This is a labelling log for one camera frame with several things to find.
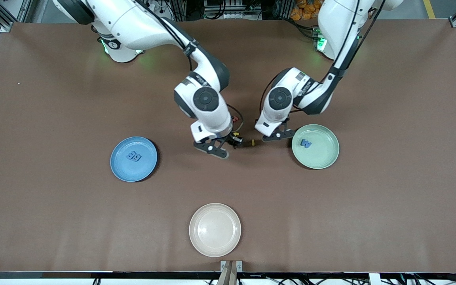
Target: green light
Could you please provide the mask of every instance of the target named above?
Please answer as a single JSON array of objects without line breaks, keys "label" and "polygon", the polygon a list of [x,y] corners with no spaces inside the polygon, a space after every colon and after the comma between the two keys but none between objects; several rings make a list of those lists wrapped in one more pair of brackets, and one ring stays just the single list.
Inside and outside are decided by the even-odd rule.
[{"label": "green light", "polygon": [[105,43],[103,43],[103,40],[101,41],[101,44],[102,44],[103,47],[105,48],[105,53],[108,54],[108,50],[106,49],[106,45],[105,45]]},{"label": "green light", "polygon": [[325,49],[325,45],[326,45],[326,39],[325,38],[321,38],[320,40],[318,40],[318,45],[317,45],[317,49],[319,51],[323,51]]}]

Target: brown table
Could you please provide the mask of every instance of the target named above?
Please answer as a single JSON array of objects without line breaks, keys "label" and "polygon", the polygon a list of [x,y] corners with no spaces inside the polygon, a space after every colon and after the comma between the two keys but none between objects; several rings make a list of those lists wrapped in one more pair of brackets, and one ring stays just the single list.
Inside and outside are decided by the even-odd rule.
[{"label": "brown table", "polygon": [[[321,79],[331,62],[284,21],[181,24],[231,71],[226,101],[253,128],[282,69]],[[317,117],[340,155],[301,167],[287,142],[230,152],[192,147],[173,88],[176,47],[113,62],[87,26],[15,24],[0,36],[0,270],[456,271],[456,29],[447,20],[381,20]],[[144,182],[110,171],[114,146],[159,148]],[[202,205],[231,206],[237,248],[199,254],[188,237]]]}]

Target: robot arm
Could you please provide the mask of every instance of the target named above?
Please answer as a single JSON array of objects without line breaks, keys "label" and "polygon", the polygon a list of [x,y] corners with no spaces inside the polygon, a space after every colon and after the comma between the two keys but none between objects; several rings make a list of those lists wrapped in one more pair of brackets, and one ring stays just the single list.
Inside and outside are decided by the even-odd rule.
[{"label": "robot arm", "polygon": [[324,1],[318,15],[319,28],[327,43],[325,54],[335,54],[336,59],[321,82],[295,67],[283,70],[276,76],[255,125],[264,135],[264,141],[293,137],[295,132],[286,129],[286,125],[284,131],[279,129],[281,124],[286,123],[293,106],[308,115],[320,114],[328,107],[335,87],[355,55],[359,43],[358,33],[373,3],[374,0]]},{"label": "robot arm", "polygon": [[53,0],[67,16],[74,18],[65,2],[84,4],[93,14],[92,25],[101,36],[105,51],[117,62],[126,63],[144,50],[161,45],[176,45],[196,61],[197,68],[174,89],[174,100],[190,118],[195,147],[214,156],[228,153],[208,140],[224,139],[235,144],[232,117],[220,91],[228,86],[230,72],[194,38],[174,22],[159,18],[141,0]]}]

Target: plate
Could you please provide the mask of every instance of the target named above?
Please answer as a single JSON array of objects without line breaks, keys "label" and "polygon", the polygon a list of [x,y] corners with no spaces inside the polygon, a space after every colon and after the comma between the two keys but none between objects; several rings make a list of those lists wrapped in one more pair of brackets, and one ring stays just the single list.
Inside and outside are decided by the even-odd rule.
[{"label": "plate", "polygon": [[328,128],[311,124],[295,132],[291,149],[301,164],[313,169],[324,169],[337,160],[339,141]]},{"label": "plate", "polygon": [[149,176],[158,162],[154,144],[145,137],[128,137],[121,141],[110,157],[114,175],[125,182],[137,182]]},{"label": "plate", "polygon": [[239,243],[242,226],[232,208],[219,203],[202,206],[190,222],[190,240],[208,257],[229,254]]}]

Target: green plate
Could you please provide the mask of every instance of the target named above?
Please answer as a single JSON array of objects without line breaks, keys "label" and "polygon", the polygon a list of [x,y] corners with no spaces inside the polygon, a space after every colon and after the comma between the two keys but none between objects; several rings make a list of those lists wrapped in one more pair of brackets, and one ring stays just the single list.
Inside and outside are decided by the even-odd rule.
[{"label": "green plate", "polygon": [[331,130],[311,124],[295,132],[291,149],[301,164],[313,169],[323,169],[331,166],[339,156],[339,141]]}]

